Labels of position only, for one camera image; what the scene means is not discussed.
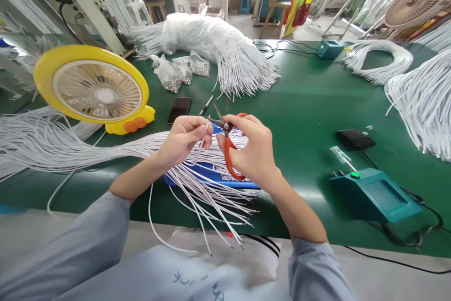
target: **red-handled scissors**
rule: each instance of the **red-handled scissors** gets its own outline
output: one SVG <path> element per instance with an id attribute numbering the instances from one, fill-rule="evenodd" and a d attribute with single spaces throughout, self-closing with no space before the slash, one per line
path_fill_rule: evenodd
<path id="1" fill-rule="evenodd" d="M 233 170 L 232 167 L 232 162 L 230 160 L 230 147 L 233 149 L 237 149 L 236 146 L 233 144 L 232 140 L 229 137 L 229 132 L 235 127 L 231 122 L 226 122 L 224 120 L 224 117 L 222 116 L 221 112 L 218 110 L 218 107 L 216 106 L 216 103 L 213 102 L 213 104 L 215 105 L 215 109 L 216 112 L 219 116 L 220 121 L 215 120 L 215 119 L 211 119 L 211 118 L 207 118 L 206 119 L 210 120 L 212 123 L 214 123 L 215 125 L 219 126 L 220 128 L 222 128 L 222 130 L 224 131 L 224 135 L 225 135 L 225 148 L 224 148 L 224 156 L 225 156 L 225 164 L 227 166 L 227 169 L 230 173 L 230 175 L 238 180 L 238 181 L 242 181 L 244 179 L 246 179 L 245 176 L 239 176 L 238 174 L 235 173 L 235 171 Z M 245 117 L 247 116 L 246 113 L 240 113 L 237 116 L 239 117 Z"/>

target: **yellow board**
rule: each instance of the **yellow board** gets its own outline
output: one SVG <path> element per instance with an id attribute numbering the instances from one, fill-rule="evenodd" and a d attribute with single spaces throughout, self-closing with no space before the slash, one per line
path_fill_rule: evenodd
<path id="1" fill-rule="evenodd" d="M 306 0 L 305 4 L 311 4 L 311 1 L 312 0 Z M 296 27 L 292 26 L 291 23 L 293 22 L 293 18 L 295 17 L 297 9 L 302 5 L 303 2 L 304 0 L 293 0 L 287 19 L 287 25 L 285 25 L 285 32 L 283 34 L 283 37 L 287 37 L 295 32 Z"/>
<path id="2" fill-rule="evenodd" d="M 113 65 L 128 73 L 136 81 L 142 93 L 142 102 L 134 114 L 126 118 L 106 121 L 80 115 L 60 101 L 54 91 L 54 76 L 64 65 L 83 60 L 99 61 Z M 104 123 L 108 133 L 124 135 L 144 127 L 155 119 L 155 110 L 146 105 L 149 99 L 149 87 L 142 74 L 124 58 L 99 47 L 66 45 L 47 51 L 36 63 L 33 77 L 39 93 L 55 109 L 80 121 Z"/>

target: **light blue shirt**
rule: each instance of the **light blue shirt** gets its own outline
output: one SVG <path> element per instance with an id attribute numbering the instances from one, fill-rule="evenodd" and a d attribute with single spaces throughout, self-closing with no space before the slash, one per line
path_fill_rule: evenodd
<path id="1" fill-rule="evenodd" d="M 277 281 L 250 288 L 238 267 L 211 266 L 162 245 L 119 263 L 129 219 L 129 202 L 106 193 L 0 276 L 0 300 L 357 300 L 327 243 L 296 239 L 289 293 Z"/>

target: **scissor blade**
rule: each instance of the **scissor blade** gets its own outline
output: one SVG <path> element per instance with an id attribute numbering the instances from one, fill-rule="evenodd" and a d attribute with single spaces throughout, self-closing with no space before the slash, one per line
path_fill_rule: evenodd
<path id="1" fill-rule="evenodd" d="M 213 105 L 215 105 L 216 113 L 218 114 L 218 117 L 219 117 L 220 121 L 221 121 L 222 123 L 224 123 L 224 122 L 225 122 L 225 121 L 224 121 L 224 118 L 222 117 L 221 112 L 219 111 L 218 107 L 216 106 L 216 102 L 215 102 L 215 101 L 213 102 Z"/>
<path id="2" fill-rule="evenodd" d="M 212 123 L 214 123 L 215 125 L 219 126 L 220 128 L 224 129 L 224 124 L 222 122 L 219 122 L 216 119 L 212 119 L 210 117 L 204 117 L 207 120 L 210 120 Z"/>

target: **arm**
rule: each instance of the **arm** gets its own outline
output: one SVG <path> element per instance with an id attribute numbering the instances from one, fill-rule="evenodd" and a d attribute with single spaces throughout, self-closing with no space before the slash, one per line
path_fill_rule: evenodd
<path id="1" fill-rule="evenodd" d="M 254 116 L 240 118 L 227 115 L 224 119 L 249 138 L 249 143 L 242 150 L 230 150 L 233 166 L 271 195 L 292 236 L 313 242 L 327 242 L 326 230 L 318 216 L 276 167 L 270 129 Z M 224 136 L 217 134 L 217 139 L 224 151 Z"/>
<path id="2" fill-rule="evenodd" d="M 276 167 L 271 131 L 254 116 L 228 115 L 224 119 L 249 138 L 243 149 L 230 149 L 232 165 L 271 195 L 292 236 L 289 283 L 293 300 L 357 300 L 327 243 L 320 219 Z M 224 151 L 224 136 L 217 134 L 217 139 Z"/>
<path id="3" fill-rule="evenodd" d="M 213 128 L 199 116 L 179 117 L 151 157 L 120 175 L 109 192 L 68 229 L 0 276 L 0 300 L 51 300 L 119 262 L 127 239 L 129 205 L 171 167 L 182 163 Z"/>
<path id="4" fill-rule="evenodd" d="M 155 180 L 185 161 L 196 142 L 204 135 L 203 147 L 210 148 L 213 127 L 211 124 L 206 127 L 207 121 L 202 116 L 178 117 L 158 152 L 121 174 L 111 184 L 109 191 L 129 200 L 131 205 Z"/>

